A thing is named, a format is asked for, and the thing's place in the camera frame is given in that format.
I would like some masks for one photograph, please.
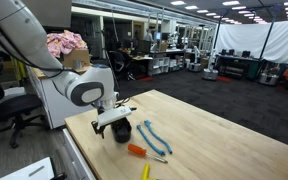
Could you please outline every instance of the wooden tabletop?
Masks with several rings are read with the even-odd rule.
[[[131,140],[125,144],[114,141],[110,127],[105,129],[105,139],[95,135],[91,126],[96,120],[95,110],[65,119],[99,179],[141,179],[145,163],[151,165],[151,178],[165,180],[288,179],[288,145],[155,90],[134,96],[127,104],[137,110],[128,117],[133,129]],[[133,143],[157,155],[136,129],[138,124],[153,144],[166,150],[144,125],[146,119],[173,150],[172,155],[164,156],[168,164],[127,150]]]
[[[76,70],[78,73],[83,74],[85,71],[88,70],[90,66],[84,66],[82,69]],[[48,77],[39,69],[32,68],[33,72],[35,73],[36,77],[39,79],[47,79]]]

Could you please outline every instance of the white curtain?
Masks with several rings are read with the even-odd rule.
[[[234,49],[235,52],[251,51],[259,58],[271,23],[221,25],[216,52]],[[276,22],[266,44],[263,58],[275,63],[288,63],[288,21]]]

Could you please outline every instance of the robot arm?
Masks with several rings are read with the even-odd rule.
[[[195,53],[195,63],[197,63],[197,60],[198,58],[200,58],[200,54],[201,54],[197,46],[194,46],[194,53]]]
[[[115,108],[111,69],[93,65],[81,76],[65,70],[48,51],[43,27],[20,0],[0,0],[0,49],[39,68],[53,81],[58,92],[75,105],[93,104],[101,109],[97,130],[131,114],[128,107]]]

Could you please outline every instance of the blue handle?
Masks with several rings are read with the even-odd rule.
[[[151,146],[151,148],[159,155],[164,156],[165,155],[165,151],[163,150],[159,150],[157,147],[154,146],[154,144],[147,138],[147,136],[144,134],[144,132],[142,131],[141,125],[137,125],[136,128],[140,131],[140,133],[142,134],[143,138],[145,139],[145,141],[147,142],[148,145]]]
[[[152,134],[156,139],[158,139],[159,141],[161,141],[161,142],[166,146],[168,152],[169,152],[170,154],[172,154],[172,149],[171,149],[171,147],[168,145],[168,143],[167,143],[166,141],[164,141],[161,137],[159,137],[158,135],[156,135],[156,134],[153,132],[153,130],[152,130],[152,128],[151,128],[151,122],[150,122],[149,120],[145,120],[145,121],[144,121],[144,124],[145,124],[145,126],[148,128],[148,130],[151,132],[151,134]]]

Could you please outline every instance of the white panel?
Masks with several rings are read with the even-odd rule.
[[[103,17],[112,17],[111,12],[105,12],[105,11],[98,11],[94,9],[87,9],[87,8],[80,8],[80,7],[72,7],[72,12],[73,13],[82,13],[82,14],[90,14],[94,16],[103,16]],[[147,22],[147,18],[142,18],[142,17],[137,17],[137,16],[131,16],[131,15],[126,15],[126,14],[119,14],[119,13],[114,13],[114,18],[119,18],[119,19],[127,19],[127,20],[133,20],[133,21],[138,21],[138,22]],[[155,24],[156,20],[151,19],[150,23]]]
[[[259,58],[270,25],[221,25],[215,49],[218,53],[222,49],[235,49],[235,53],[249,50],[252,56]],[[263,58],[275,63],[288,63],[288,21],[274,24]]]
[[[43,26],[70,27],[72,0],[22,0]]]
[[[44,158],[36,163],[24,167],[18,171],[15,171],[7,176],[0,178],[0,180],[41,180],[52,179],[54,177],[54,171],[49,157]]]
[[[91,105],[84,107],[74,105],[55,89],[54,84],[50,79],[43,79],[42,84],[53,128],[64,125],[64,119],[67,117],[94,109]]]

